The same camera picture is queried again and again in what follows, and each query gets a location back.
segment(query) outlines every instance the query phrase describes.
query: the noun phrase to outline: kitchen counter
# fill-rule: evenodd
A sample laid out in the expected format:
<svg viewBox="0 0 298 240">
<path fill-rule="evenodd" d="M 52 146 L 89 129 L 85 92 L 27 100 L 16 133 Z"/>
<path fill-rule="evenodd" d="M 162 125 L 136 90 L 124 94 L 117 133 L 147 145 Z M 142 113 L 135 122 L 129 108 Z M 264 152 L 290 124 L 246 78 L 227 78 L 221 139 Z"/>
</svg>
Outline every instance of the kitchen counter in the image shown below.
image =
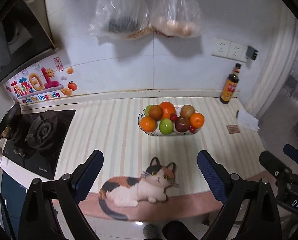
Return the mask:
<svg viewBox="0 0 298 240">
<path fill-rule="evenodd" d="M 195 135 L 153 137 L 145 134 L 138 126 L 139 113 L 147 105 L 163 101 L 176 106 L 193 105 L 204 115 L 204 126 Z M 236 124 L 236 112 L 242 107 L 237 98 L 229 105 L 223 105 L 218 98 L 135 98 L 45 107 L 23 113 L 76 110 L 61 149 L 55 179 L 72 173 L 95 149 L 103 152 L 104 166 L 87 199 L 80 203 L 85 215 L 110 219 L 98 204 L 98 192 L 109 178 L 139 177 L 153 157 L 158 157 L 162 165 L 175 162 L 175 182 L 179 187 L 166 189 L 168 201 L 155 204 L 141 201 L 136 208 L 110 206 L 127 215 L 129 220 L 152 221 L 197 216 L 221 208 L 222 203 L 214 199 L 196 164 L 197 153 L 203 149 L 229 173 L 237 173 L 243 179 L 268 177 L 258 160 L 264 148 L 257 132 L 240 128 L 240 133 L 229 134 L 227 130 L 227 125 Z M 38 177 L 7 159 L 3 159 L 1 168 L 27 188 Z"/>
</svg>

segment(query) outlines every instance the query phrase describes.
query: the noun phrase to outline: cat face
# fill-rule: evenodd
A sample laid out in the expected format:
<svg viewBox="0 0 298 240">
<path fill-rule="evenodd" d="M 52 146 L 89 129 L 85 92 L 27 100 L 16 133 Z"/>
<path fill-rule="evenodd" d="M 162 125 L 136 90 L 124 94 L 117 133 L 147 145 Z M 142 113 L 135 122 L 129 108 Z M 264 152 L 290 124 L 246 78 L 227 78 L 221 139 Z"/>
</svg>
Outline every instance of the cat face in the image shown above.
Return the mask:
<svg viewBox="0 0 298 240">
<path fill-rule="evenodd" d="M 170 163 L 167 166 L 162 166 L 157 157 L 154 157 L 150 166 L 143 173 L 145 180 L 157 187 L 166 188 L 174 184 L 175 163 Z"/>
</svg>

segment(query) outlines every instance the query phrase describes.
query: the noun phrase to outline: frying pan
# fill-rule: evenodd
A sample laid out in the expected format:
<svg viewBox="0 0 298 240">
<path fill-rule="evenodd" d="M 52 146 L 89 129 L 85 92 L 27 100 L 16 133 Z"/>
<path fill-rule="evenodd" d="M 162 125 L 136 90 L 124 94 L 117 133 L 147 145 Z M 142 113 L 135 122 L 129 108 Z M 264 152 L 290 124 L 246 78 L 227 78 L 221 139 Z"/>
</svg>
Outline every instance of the frying pan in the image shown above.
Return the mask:
<svg viewBox="0 0 298 240">
<path fill-rule="evenodd" d="M 5 114 L 3 119 L 0 122 L 0 140 L 8 138 L 10 133 L 15 130 L 18 121 L 21 117 L 21 108 L 20 104 L 14 104 L 8 112 Z"/>
</svg>

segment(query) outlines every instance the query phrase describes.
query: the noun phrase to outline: oval ceramic plate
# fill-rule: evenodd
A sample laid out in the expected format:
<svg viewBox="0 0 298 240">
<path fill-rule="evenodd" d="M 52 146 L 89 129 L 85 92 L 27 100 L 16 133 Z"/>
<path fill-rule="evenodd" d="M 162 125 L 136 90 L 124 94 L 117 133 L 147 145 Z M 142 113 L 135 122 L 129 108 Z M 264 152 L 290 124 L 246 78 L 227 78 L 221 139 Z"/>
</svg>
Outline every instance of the oval ceramic plate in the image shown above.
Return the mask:
<svg viewBox="0 0 298 240">
<path fill-rule="evenodd" d="M 181 111 L 181 108 L 182 108 L 183 106 L 175 106 L 175 113 L 177 114 L 177 116 L 179 117 L 180 116 L 180 111 Z M 144 133 L 146 133 L 146 134 L 148 134 L 148 135 L 151 135 L 151 136 L 174 136 L 174 135 L 188 135 L 188 134 L 196 134 L 197 132 L 199 132 L 200 131 L 200 129 L 196 129 L 196 132 L 195 133 L 191 133 L 189 130 L 188 131 L 186 131 L 186 132 L 178 132 L 178 131 L 176 131 L 176 129 L 174 128 L 174 123 L 173 123 L 173 131 L 172 131 L 172 133 L 171 134 L 167 134 L 167 135 L 164 135 L 164 134 L 162 134 L 161 132 L 160 132 L 160 130 L 159 130 L 159 124 L 160 124 L 160 122 L 161 121 L 157 121 L 157 127 L 156 127 L 156 130 L 154 130 L 153 132 L 146 132 L 146 131 L 144 131 L 142 128 L 141 128 L 141 126 L 140 126 L 140 121 L 141 121 L 141 119 L 142 118 L 144 118 L 145 116 L 146 116 L 146 114 L 145 114 L 145 109 L 143 110 L 143 111 L 141 111 L 140 112 L 140 114 L 139 114 L 139 117 L 138 117 L 138 125 L 139 125 L 139 128 L 144 132 Z"/>
</svg>

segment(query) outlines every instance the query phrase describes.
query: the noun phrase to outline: screw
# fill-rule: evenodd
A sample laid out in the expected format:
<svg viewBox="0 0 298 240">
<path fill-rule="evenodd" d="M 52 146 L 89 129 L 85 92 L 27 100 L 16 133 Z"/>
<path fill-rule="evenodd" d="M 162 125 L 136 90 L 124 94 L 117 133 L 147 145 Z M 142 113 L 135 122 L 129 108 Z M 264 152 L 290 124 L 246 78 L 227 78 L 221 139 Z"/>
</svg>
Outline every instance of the screw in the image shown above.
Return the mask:
<svg viewBox="0 0 298 240">
<path fill-rule="evenodd" d="M 39 178 L 34 178 L 31 183 L 36 185 L 39 182 L 40 182 L 40 179 Z"/>
<path fill-rule="evenodd" d="M 238 180 L 239 178 L 240 176 L 238 174 L 235 174 L 235 173 L 231 174 L 231 179 Z"/>
<path fill-rule="evenodd" d="M 262 182 L 263 182 L 264 184 L 268 184 L 268 183 L 269 183 L 269 181 L 268 181 L 267 178 L 262 178 L 261 180 L 262 180 Z"/>
<path fill-rule="evenodd" d="M 63 180 L 68 180 L 68 179 L 70 179 L 70 176 L 71 176 L 71 175 L 70 175 L 69 173 L 66 173 L 66 174 L 62 175 L 61 178 L 62 178 Z"/>
</svg>

